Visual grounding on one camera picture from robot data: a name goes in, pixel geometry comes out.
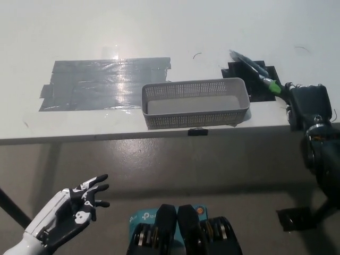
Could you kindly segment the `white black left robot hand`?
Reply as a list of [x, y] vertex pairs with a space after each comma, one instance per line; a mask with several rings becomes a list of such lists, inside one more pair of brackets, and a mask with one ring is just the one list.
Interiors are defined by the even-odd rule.
[[75, 188], [64, 188], [50, 199], [31, 221], [25, 232], [36, 238], [50, 254], [81, 233], [96, 221], [96, 208], [109, 207], [109, 202], [95, 199], [97, 192], [105, 191], [102, 184], [107, 174], [95, 176]]

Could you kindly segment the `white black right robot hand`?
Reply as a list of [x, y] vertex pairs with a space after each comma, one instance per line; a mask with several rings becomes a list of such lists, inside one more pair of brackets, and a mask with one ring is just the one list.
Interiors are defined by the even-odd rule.
[[288, 82], [285, 89], [291, 131], [306, 132], [317, 124], [330, 125], [333, 109], [324, 85], [303, 86]]

